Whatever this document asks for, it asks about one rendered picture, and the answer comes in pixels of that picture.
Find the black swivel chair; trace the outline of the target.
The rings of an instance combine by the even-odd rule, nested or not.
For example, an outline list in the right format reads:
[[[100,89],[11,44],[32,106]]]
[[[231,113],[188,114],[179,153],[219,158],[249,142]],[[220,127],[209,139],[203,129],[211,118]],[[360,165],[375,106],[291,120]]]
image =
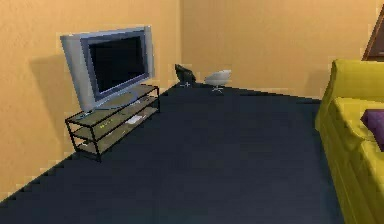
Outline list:
[[[182,87],[189,87],[196,83],[196,77],[193,72],[179,64],[175,65],[175,72]]]

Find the white swivel chair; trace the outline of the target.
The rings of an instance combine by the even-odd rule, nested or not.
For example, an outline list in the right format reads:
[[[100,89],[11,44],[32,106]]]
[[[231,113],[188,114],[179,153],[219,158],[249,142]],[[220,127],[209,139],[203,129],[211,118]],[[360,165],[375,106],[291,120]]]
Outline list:
[[[207,85],[213,87],[213,91],[222,92],[223,87],[229,82],[231,70],[221,70],[212,73],[204,79]]]

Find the white flat box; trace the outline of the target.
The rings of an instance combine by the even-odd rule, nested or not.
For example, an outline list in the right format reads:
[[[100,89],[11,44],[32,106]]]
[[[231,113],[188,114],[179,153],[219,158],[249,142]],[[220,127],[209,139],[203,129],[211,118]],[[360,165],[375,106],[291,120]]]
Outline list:
[[[139,120],[143,119],[144,117],[145,117],[145,116],[134,115],[133,117],[131,117],[130,119],[128,119],[126,123],[132,125],[132,124],[137,123]]]

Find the black glass television stand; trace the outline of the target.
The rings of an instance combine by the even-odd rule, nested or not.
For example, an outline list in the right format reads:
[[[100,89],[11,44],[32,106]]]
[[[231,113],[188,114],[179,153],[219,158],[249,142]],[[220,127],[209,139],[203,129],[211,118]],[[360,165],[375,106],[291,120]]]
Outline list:
[[[75,152],[101,161],[111,147],[159,111],[159,87],[140,84],[101,108],[68,117],[65,124]],[[126,123],[134,115],[145,117],[132,125]]]

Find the silver flat television set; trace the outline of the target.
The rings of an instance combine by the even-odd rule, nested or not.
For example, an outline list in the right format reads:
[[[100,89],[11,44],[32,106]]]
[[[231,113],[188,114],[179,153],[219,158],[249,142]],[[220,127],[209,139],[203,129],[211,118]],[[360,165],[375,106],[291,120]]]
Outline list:
[[[155,76],[149,26],[60,37],[80,108],[100,110]]]

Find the yellow sofa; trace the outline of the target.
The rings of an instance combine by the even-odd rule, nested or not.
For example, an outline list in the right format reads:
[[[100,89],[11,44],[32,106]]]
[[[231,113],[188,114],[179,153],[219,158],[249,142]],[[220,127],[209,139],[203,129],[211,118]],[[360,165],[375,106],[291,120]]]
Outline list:
[[[384,224],[384,152],[361,121],[384,109],[384,62],[332,62],[315,119],[345,224]]]

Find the purple cushion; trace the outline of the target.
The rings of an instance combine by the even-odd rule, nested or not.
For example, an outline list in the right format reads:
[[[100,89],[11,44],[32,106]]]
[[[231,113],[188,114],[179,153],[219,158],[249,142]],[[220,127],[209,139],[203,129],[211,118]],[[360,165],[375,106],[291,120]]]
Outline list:
[[[361,121],[372,132],[380,150],[384,152],[384,109],[366,109]]]

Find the brown framed picture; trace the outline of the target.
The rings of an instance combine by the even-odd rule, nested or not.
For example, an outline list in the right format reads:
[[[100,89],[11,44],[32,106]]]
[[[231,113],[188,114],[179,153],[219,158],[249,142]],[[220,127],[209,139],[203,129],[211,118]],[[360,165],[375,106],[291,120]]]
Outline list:
[[[362,60],[384,62],[384,4],[382,5]]]

